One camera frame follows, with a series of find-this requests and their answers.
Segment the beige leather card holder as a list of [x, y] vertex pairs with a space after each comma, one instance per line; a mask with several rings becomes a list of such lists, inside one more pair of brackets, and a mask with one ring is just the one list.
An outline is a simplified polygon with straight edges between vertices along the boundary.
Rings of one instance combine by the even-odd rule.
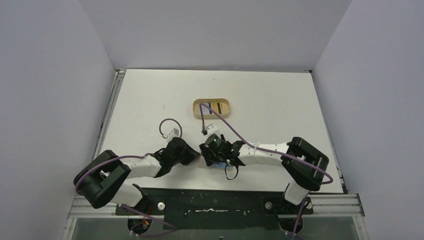
[[227, 167], [226, 162], [216, 162], [209, 166], [211, 169], [224, 170]]

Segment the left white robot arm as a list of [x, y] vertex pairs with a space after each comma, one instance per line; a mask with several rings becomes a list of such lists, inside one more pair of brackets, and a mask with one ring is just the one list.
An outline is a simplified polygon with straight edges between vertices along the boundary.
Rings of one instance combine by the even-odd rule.
[[108, 149], [81, 170], [73, 184], [76, 193], [94, 209], [108, 203], [136, 207], [147, 196], [137, 184], [126, 183], [127, 179], [160, 178], [176, 165], [189, 165], [200, 156], [180, 137], [173, 137], [166, 147], [141, 156], [118, 156]]

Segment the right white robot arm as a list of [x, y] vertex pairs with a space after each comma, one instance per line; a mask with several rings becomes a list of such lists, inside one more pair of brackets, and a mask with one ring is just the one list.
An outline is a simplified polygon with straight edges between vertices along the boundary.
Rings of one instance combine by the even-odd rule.
[[243, 140], [231, 143], [213, 133], [199, 148], [208, 166], [224, 163], [235, 168], [249, 165], [284, 168], [292, 181], [283, 199], [293, 205], [299, 205], [310, 192], [320, 190], [330, 162], [325, 154], [301, 137], [293, 137], [287, 143], [261, 145]]

